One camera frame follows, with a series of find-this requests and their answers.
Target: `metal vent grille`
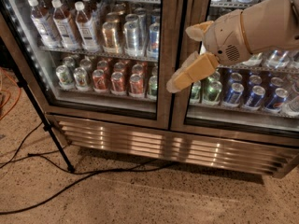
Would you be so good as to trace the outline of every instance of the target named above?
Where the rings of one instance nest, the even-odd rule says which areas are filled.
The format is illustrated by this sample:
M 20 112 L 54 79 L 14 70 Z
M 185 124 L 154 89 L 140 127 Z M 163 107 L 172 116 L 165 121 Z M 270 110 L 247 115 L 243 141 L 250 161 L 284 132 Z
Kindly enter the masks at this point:
M 86 119 L 55 117 L 66 139 L 91 147 L 154 159 L 180 161 L 259 175 L 283 172 L 298 150 L 233 139 L 153 131 Z
M 237 61 L 240 58 L 240 53 L 233 45 L 229 45 L 225 50 L 226 56 L 230 61 Z

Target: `speckled floor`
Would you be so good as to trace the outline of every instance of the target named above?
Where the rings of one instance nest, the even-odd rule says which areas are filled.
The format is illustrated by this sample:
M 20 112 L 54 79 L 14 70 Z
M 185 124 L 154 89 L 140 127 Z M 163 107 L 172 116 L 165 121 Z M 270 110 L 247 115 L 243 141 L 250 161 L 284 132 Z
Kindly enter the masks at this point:
M 12 97 L 17 89 L 7 78 Z M 8 161 L 40 119 L 23 91 L 16 107 L 0 121 L 0 162 Z M 39 127 L 16 157 L 55 150 Z M 77 172 L 129 168 L 149 161 L 129 155 L 66 147 Z M 66 168 L 59 153 L 47 155 Z M 141 169 L 166 164 L 154 161 Z M 0 212 L 40 203 L 82 176 L 64 173 L 38 157 L 0 169 Z M 298 223 L 299 169 L 283 179 L 176 164 L 151 173 L 105 173 L 80 182 L 55 199 L 1 224 L 27 223 Z

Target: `beverage cooler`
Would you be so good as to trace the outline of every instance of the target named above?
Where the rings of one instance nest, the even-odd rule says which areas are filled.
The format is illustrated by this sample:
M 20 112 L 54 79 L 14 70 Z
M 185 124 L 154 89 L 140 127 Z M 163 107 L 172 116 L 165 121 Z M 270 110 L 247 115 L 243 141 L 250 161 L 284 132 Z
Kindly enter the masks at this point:
M 1 0 L 0 33 L 60 144 L 281 178 L 299 162 L 298 52 L 166 90 L 204 52 L 188 26 L 261 1 Z

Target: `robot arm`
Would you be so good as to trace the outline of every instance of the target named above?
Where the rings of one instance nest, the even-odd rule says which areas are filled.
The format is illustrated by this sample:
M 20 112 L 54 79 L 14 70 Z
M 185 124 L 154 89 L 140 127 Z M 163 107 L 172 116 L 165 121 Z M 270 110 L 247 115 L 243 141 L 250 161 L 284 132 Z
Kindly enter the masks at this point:
M 168 81 L 167 89 L 181 91 L 213 74 L 219 63 L 242 63 L 273 49 L 299 49 L 297 8 L 299 0 L 266 0 L 187 28 L 190 38 L 203 42 L 206 53 L 192 54 Z

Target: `iced tea bottle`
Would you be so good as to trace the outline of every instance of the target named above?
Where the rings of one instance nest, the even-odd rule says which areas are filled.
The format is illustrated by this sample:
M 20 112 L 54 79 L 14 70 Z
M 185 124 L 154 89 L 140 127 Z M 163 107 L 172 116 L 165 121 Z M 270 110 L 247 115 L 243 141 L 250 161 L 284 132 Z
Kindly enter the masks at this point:
M 44 45 L 53 49 L 60 47 L 61 38 L 48 10 L 42 7 L 37 0 L 28 0 L 28 3 L 31 7 L 31 19 Z
M 52 0 L 55 8 L 53 18 L 63 39 L 66 49 L 80 49 L 80 36 L 70 11 L 63 6 L 60 0 Z
M 76 2 L 75 8 L 77 10 L 76 24 L 83 40 L 83 47 L 89 51 L 98 51 L 97 31 L 92 13 L 85 9 L 82 2 Z

